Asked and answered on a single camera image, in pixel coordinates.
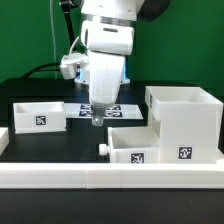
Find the black table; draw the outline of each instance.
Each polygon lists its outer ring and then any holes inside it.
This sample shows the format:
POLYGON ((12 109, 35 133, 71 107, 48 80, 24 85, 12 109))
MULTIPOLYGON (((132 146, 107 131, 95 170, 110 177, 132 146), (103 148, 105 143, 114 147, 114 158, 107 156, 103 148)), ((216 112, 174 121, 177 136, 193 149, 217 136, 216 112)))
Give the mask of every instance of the black table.
MULTIPOLYGON (((107 127, 147 124, 146 85, 186 86, 186 83, 134 82, 130 87, 121 88, 117 103, 138 104, 144 117, 141 121, 105 120, 103 127, 96 128, 90 120, 68 119, 66 133, 15 135, 14 102, 88 103, 88 91, 74 88, 72 81, 64 80, 3 82, 0 84, 0 126, 9 127, 10 144, 0 162, 109 162, 107 156, 98 156, 98 145, 107 142, 107 127)), ((222 128, 220 148, 223 148, 223 136, 222 128)), ((224 220, 222 189, 1 189, 0 198, 0 223, 210 224, 224 220)))

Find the white box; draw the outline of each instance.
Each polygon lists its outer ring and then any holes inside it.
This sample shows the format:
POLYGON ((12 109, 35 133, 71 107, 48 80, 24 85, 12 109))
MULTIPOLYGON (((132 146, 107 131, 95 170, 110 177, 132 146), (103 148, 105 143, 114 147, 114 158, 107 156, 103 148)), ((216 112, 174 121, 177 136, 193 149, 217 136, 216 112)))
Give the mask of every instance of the white box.
POLYGON ((63 102, 14 103, 16 134, 66 130, 63 102))
POLYGON ((216 162, 222 102, 199 87, 146 87, 145 101, 159 133, 159 163, 216 162))
POLYGON ((146 87, 148 126, 109 128, 111 163, 216 163, 223 103, 199 87, 146 87))

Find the white base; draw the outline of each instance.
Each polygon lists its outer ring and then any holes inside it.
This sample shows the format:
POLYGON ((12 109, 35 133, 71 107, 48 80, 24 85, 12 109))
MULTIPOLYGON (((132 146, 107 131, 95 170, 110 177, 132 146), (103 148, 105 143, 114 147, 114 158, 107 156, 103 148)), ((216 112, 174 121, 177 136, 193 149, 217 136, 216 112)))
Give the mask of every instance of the white base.
POLYGON ((223 188, 217 164, 1 163, 0 188, 223 188))

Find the green wall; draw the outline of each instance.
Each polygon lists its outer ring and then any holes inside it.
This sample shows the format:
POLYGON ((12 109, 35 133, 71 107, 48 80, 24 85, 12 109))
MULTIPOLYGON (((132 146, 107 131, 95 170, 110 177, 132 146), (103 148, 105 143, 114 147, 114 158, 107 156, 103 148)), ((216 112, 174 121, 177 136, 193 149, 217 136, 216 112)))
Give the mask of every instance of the green wall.
MULTIPOLYGON (((48 0, 21 0, 0 7, 0 82, 53 61, 49 5, 48 0)), ((157 20, 137 22, 128 76, 132 80, 192 82, 223 97, 223 11, 223 0, 172 0, 157 20)), ((54 18, 60 61, 69 41, 58 0, 54 0, 54 18)), ((73 10, 72 18, 77 35, 80 11, 73 10)))

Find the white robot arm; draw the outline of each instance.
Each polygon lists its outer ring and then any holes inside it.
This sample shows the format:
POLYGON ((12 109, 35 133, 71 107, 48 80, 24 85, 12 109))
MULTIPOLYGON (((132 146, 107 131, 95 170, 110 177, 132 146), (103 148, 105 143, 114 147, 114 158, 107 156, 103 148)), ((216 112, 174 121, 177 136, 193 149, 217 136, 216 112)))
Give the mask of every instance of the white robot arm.
POLYGON ((158 5, 158 2, 170 0, 83 0, 80 3, 84 18, 81 42, 87 52, 85 55, 71 53, 64 56, 61 72, 65 79, 75 78, 75 65, 80 64, 84 73, 89 75, 87 84, 94 126, 103 125, 106 108, 116 102, 125 55, 130 55, 133 48, 131 22, 137 20, 139 12, 141 16, 146 14, 143 4, 149 1, 158 5))

